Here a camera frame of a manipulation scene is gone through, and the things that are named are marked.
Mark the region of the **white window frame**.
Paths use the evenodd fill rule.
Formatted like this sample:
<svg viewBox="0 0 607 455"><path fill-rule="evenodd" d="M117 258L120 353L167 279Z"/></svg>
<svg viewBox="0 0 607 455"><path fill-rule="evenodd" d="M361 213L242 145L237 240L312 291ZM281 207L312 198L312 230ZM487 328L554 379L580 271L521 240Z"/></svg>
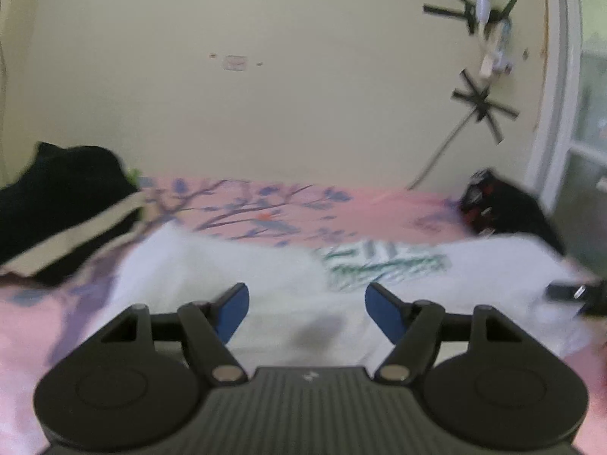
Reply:
<svg viewBox="0 0 607 455"><path fill-rule="evenodd" d="M606 190L606 0L546 0L544 85L525 184L554 212Z"/></svg>

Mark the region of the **white t-shirt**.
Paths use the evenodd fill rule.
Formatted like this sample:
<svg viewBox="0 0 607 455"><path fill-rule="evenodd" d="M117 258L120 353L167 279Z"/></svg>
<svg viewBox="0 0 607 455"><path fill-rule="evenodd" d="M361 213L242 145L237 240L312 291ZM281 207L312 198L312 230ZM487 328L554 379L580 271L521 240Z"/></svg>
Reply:
<svg viewBox="0 0 607 455"><path fill-rule="evenodd" d="M241 282L250 308L228 346L248 371L260 366L375 368L390 342L371 321L372 282L405 302L429 300L451 313L496 307L561 357L594 339L577 305L547 300L554 281L576 271L531 236L498 236L424 246L360 240L321 249L271 248L162 226L117 271L104 325L127 306L165 313L211 301Z"/></svg>

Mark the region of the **white light bulb fixture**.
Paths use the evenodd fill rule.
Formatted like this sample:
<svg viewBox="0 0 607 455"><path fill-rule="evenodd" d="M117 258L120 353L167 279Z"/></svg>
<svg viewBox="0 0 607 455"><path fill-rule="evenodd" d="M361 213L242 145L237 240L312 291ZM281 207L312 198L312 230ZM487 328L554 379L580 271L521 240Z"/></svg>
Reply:
<svg viewBox="0 0 607 455"><path fill-rule="evenodd" d="M511 64L506 59L511 23L509 17L503 17L506 8L496 11L493 23L490 23L493 0L475 0L475 21L477 23L477 38L483 52L478 76L481 80L490 82L496 76L508 74Z"/></svg>

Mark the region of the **black striped garment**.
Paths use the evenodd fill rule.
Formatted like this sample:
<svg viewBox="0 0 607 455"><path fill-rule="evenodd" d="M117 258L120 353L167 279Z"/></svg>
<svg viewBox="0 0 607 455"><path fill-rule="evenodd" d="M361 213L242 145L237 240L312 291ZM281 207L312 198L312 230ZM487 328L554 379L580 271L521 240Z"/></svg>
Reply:
<svg viewBox="0 0 607 455"><path fill-rule="evenodd" d="M1 190L1 275L62 284L131 234L144 204L111 151L40 142L20 178Z"/></svg>

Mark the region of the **pink tree-print bedsheet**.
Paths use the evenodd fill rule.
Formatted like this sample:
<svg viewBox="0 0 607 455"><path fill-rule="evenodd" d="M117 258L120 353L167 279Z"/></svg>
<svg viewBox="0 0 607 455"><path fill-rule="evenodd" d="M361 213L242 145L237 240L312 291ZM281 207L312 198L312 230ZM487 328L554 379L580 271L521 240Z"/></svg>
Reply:
<svg viewBox="0 0 607 455"><path fill-rule="evenodd" d="M1 450L36 454L45 437L32 407L43 374L100 325L123 260L162 226L271 248L324 246L360 240L444 245L475 237L452 200L432 194L264 184L241 180L143 179L145 231L88 262L58 288L9 284L1 290ZM588 417L576 442L582 452L606 450L606 325L584 320L590 344L563 356L590 391Z"/></svg>

